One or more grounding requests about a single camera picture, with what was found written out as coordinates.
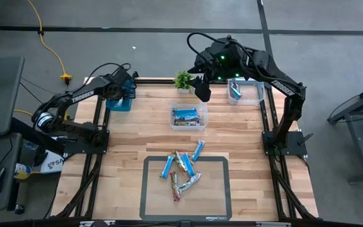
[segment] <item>red wrapper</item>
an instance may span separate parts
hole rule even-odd
[[[170,173],[170,179],[171,179],[171,190],[173,193],[173,201],[180,201],[180,190],[179,190],[179,184],[177,180],[176,172]]]

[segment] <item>cable plug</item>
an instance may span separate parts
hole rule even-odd
[[[60,76],[60,79],[65,82],[66,85],[69,85],[69,81],[72,80],[72,76],[64,73]]]

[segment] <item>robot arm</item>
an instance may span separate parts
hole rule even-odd
[[[135,98],[124,91],[123,87],[132,76],[128,69],[119,67],[115,74],[106,74],[93,78],[90,83],[83,84],[73,91],[65,91],[54,95],[48,102],[41,104],[32,116],[33,126],[46,133],[63,131],[82,137],[92,144],[99,143],[99,129],[91,122],[83,124],[65,119],[65,112],[69,106],[74,105],[93,95],[101,95],[105,99],[119,100],[121,98]],[[56,108],[56,114],[49,111]]]
[[[199,53],[189,41],[190,37],[196,34],[214,42]],[[287,96],[280,124],[273,128],[274,144],[279,148],[286,147],[289,128],[295,120],[301,118],[306,87],[284,74],[267,52],[244,47],[230,35],[214,39],[203,33],[191,33],[187,38],[187,44],[197,54],[194,67],[188,72],[204,74],[202,78],[197,76],[190,82],[195,87],[195,94],[203,102],[208,102],[210,99],[210,82],[237,77],[244,77],[245,80],[253,78],[269,83]]]

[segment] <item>desk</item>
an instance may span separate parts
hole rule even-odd
[[[207,103],[209,124],[204,131],[171,129],[168,122],[171,102],[199,102],[195,95],[178,94],[172,84],[139,84],[132,110],[111,113],[109,148],[103,156],[93,219],[141,219],[139,209],[145,158],[166,156],[174,149],[192,152],[197,139],[203,139],[206,144],[202,156],[223,156],[228,160],[231,220],[277,220],[270,165],[261,139],[260,106],[230,105],[225,85],[211,85],[211,90],[212,96]],[[279,117],[284,98],[275,91]],[[92,121],[96,99],[92,97],[79,103],[76,122]],[[52,215],[62,211],[78,190],[84,159],[85,155],[77,154],[65,162]],[[287,156],[286,159],[293,191],[310,213],[317,216],[306,166],[297,157]],[[282,193],[282,198],[287,213],[285,193]]]
[[[1,163],[5,168],[4,186],[0,193],[0,210],[13,210],[16,205],[16,196],[18,194],[19,184],[14,181],[15,164],[18,161],[22,144],[22,136],[18,133],[11,133],[0,136],[0,161],[9,151],[12,142],[12,150]]]

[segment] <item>small green plant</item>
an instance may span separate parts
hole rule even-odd
[[[193,75],[191,75],[187,71],[177,72],[175,78],[176,88],[189,90],[191,86],[187,84],[187,81],[190,81],[191,79],[193,79]]]

